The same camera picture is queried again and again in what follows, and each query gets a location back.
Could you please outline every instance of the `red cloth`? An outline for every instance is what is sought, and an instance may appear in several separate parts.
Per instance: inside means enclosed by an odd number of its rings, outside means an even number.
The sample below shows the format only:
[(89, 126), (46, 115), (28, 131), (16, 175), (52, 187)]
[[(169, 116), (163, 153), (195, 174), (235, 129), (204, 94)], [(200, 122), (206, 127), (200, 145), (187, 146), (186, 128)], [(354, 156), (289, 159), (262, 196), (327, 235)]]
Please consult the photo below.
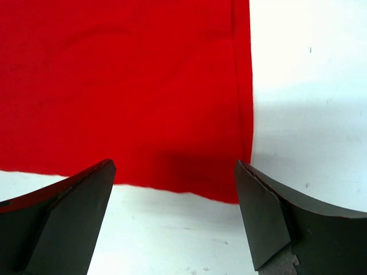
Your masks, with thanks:
[(2, 0), (0, 169), (237, 202), (250, 160), (248, 0)]

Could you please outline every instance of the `red fabric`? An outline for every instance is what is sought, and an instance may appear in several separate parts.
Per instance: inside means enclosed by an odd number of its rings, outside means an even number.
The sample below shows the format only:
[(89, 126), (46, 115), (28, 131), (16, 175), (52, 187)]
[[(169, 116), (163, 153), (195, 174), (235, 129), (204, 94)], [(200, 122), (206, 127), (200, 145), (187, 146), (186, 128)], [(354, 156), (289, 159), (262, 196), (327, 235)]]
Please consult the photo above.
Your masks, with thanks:
[(0, 169), (237, 202), (252, 147), (248, 0), (2, 0)]

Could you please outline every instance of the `red towel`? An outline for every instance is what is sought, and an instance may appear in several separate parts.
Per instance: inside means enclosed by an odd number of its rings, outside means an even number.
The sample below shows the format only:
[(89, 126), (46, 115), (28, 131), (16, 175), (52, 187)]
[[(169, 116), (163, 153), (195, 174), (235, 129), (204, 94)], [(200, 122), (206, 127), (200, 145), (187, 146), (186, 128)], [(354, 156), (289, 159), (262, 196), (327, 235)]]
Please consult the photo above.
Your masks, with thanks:
[(0, 169), (237, 202), (252, 148), (247, 0), (3, 0)]

